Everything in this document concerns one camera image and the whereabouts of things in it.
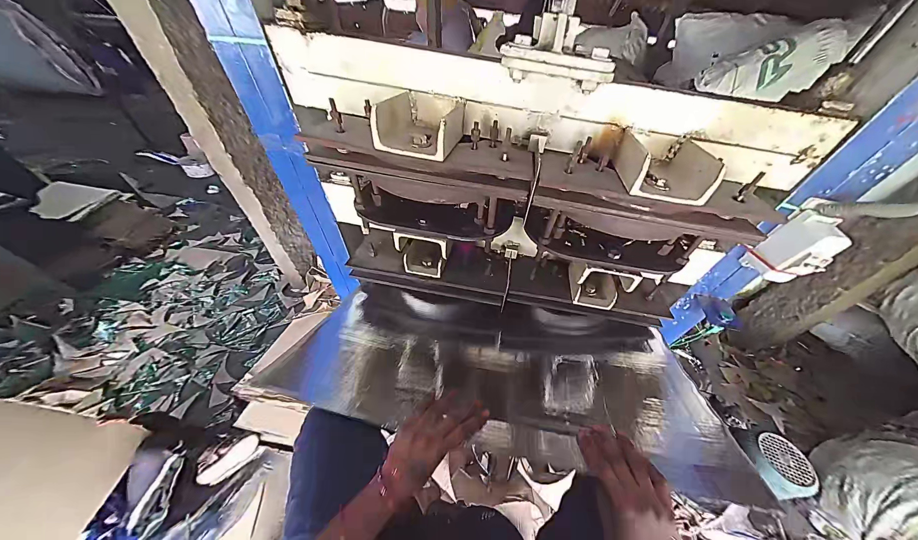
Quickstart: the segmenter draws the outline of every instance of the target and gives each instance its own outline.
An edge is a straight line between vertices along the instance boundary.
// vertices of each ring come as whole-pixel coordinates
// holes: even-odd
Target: round vent
[[[787,481],[801,487],[815,485],[815,469],[791,442],[775,433],[766,432],[758,436],[758,447],[765,459]]]

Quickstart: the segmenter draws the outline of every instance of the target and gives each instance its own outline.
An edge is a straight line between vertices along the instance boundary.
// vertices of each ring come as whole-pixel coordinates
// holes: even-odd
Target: blue steel beam
[[[778,210],[789,215],[809,197],[837,202],[857,201],[909,158],[918,154],[918,77],[899,92],[871,120],[861,126],[828,159],[793,190]],[[771,232],[776,224],[760,223]],[[705,319],[697,294],[729,299],[758,274],[739,264],[745,248],[729,251],[672,306],[672,321],[660,332],[667,343],[684,336]]]
[[[345,266],[348,251],[319,177],[296,141],[299,126],[255,8],[250,0],[191,2],[299,222],[336,292],[345,297],[359,284]]]

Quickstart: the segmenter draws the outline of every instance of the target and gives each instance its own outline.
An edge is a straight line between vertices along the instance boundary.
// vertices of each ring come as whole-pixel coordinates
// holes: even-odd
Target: bolt
[[[499,121],[492,120],[492,129],[489,129],[489,148],[495,148],[499,142]]]
[[[669,181],[665,178],[658,178],[652,173],[645,174],[645,184],[659,191],[669,190]]]
[[[506,137],[502,139],[502,161],[507,162],[509,160],[509,146],[513,141],[513,129],[506,128]]]
[[[599,158],[599,164],[595,166],[596,172],[602,172],[602,169],[606,168],[606,165],[609,164],[609,154],[603,153]]]
[[[609,161],[612,159],[612,153],[615,152],[615,147],[618,142],[612,142],[609,146],[609,152],[602,153],[602,156],[599,158],[599,164],[595,167],[596,171],[602,171],[609,165]]]
[[[332,121],[336,123],[336,133],[345,133],[345,128],[342,126],[342,113],[336,107],[336,100],[332,98],[329,98],[329,113],[332,115]]]
[[[746,197],[752,195],[755,192],[755,189],[758,187],[759,182],[762,182],[762,179],[765,178],[765,171],[760,171],[755,178],[749,183],[743,185],[739,188],[739,191],[735,194],[732,199],[735,202],[742,203],[746,202]]]
[[[579,153],[582,152],[583,146],[582,141],[576,141],[576,147],[572,149],[572,155],[569,156],[569,163],[565,166],[565,174],[572,174],[572,169],[579,162]]]
[[[412,134],[412,147],[413,148],[428,148],[432,146],[432,137],[428,133],[413,133]]]
[[[479,149],[479,136],[482,135],[482,131],[479,129],[478,122],[472,122],[472,150]]]
[[[592,137],[585,138],[585,144],[582,145],[582,151],[579,153],[579,163],[584,164],[585,158],[588,158],[588,151],[592,147]]]

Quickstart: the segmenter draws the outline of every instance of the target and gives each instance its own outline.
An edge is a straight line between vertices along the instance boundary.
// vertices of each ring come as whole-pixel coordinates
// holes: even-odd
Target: metal plate
[[[593,266],[604,266],[628,272],[652,272],[671,275],[680,271],[687,262],[684,257],[693,236],[682,236],[671,240],[670,251],[661,255],[658,251],[664,241],[624,239],[599,232],[581,224],[566,222],[561,238],[542,239],[549,221],[549,212],[534,211],[525,225],[529,238],[558,258],[580,261]]]
[[[316,108],[305,106],[296,107],[296,117],[302,126],[302,133],[297,135],[300,141],[310,144],[320,144],[332,148],[342,148],[349,152],[370,154],[380,157],[391,165],[402,168],[424,170],[437,173],[478,173],[496,178],[517,179],[530,182],[532,180],[532,156],[521,146],[513,145],[509,151],[507,161],[502,161],[503,148],[501,142],[495,148],[490,147],[489,140],[484,138],[478,148],[472,150],[470,142],[460,142],[442,163],[428,162],[423,159],[412,159],[401,155],[384,153],[372,146],[369,120],[364,117],[347,115],[343,116],[345,132],[336,132],[335,124],[328,121],[325,112]],[[659,214],[673,213],[684,215],[709,215],[738,217],[753,222],[776,221],[782,222],[783,216],[771,206],[756,197],[750,197],[745,202],[735,202],[732,196],[740,188],[740,184],[723,182],[713,193],[712,198],[703,206],[692,206],[663,202],[644,197],[630,195],[622,186],[615,170],[607,167],[596,171],[596,163],[591,159],[576,165],[572,174],[565,174],[569,162],[569,154],[547,151],[542,155],[541,184],[552,190],[570,190],[585,193],[595,197],[606,198],[610,202],[620,204],[647,206],[649,212]],[[721,218],[711,219],[715,223]]]
[[[342,168],[350,171],[349,174],[359,172],[361,174],[381,173],[386,175],[396,175],[410,180],[452,187],[465,186],[469,189],[475,188],[483,194],[493,195],[502,199],[511,201],[524,202],[528,195],[529,185],[525,180],[515,178],[499,179],[487,174],[476,172],[456,172],[449,170],[424,170],[408,168],[401,161],[405,158],[401,156],[389,155],[388,158],[377,155],[363,153],[341,153],[337,149],[324,147],[318,144],[310,144],[306,153],[308,163],[317,167]],[[441,166],[440,163],[428,162],[434,169],[435,166]],[[722,219],[712,214],[702,212],[689,212],[663,214],[650,210],[644,210],[644,206],[624,205],[615,202],[608,202],[603,199],[572,191],[561,191],[557,189],[548,189],[539,186],[536,190],[534,203],[543,208],[552,208],[555,210],[572,211],[573,213],[592,213],[600,214],[604,218],[621,218],[620,224],[632,224],[633,221],[639,222],[642,227],[654,227],[665,230],[669,236],[680,234],[698,235],[703,238],[725,240],[729,242],[758,243],[765,238],[765,235],[751,223],[741,219]]]
[[[474,318],[483,307],[471,307]],[[490,411],[472,441],[480,450],[523,456],[538,468],[582,471],[574,435],[581,426],[607,423],[631,436],[678,491],[777,510],[655,333],[643,338],[641,328],[630,327],[622,342],[566,356],[513,348],[500,339],[501,325],[483,332],[479,322],[468,321],[473,315],[422,319],[388,296],[359,291],[236,393],[299,401],[394,430],[418,402],[455,390]],[[539,340],[565,350],[583,340],[543,334]]]
[[[359,279],[441,294],[476,302],[501,303],[505,292],[508,262],[473,244],[459,243],[452,248],[440,278],[423,278],[405,273],[402,253],[395,251],[390,232],[373,229],[348,261]],[[686,289],[684,285],[663,283],[651,299],[644,287],[622,293],[609,311],[572,303],[568,272],[562,263],[533,258],[517,258],[510,275],[509,300],[542,306],[562,312],[594,315],[618,321],[657,326],[671,317],[669,306]]]
[[[376,204],[366,195],[358,214],[369,223],[415,235],[467,241],[486,240],[507,230],[515,214],[514,203],[497,200],[495,224],[490,231],[486,229],[485,218],[476,222],[474,205],[461,208],[456,204],[423,203],[396,197],[381,189],[379,191],[381,204]]]

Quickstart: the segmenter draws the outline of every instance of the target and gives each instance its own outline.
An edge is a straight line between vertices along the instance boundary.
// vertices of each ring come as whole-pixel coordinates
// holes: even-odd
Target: person's right hand
[[[382,477],[396,504],[410,499],[453,448],[463,445],[489,420],[478,401],[463,404],[455,393],[420,406],[395,434]]]
[[[608,495],[612,529],[617,538],[679,538],[672,521],[672,496],[665,477],[628,437],[613,435],[604,425],[585,427],[579,432],[579,449],[589,472],[597,477]]]

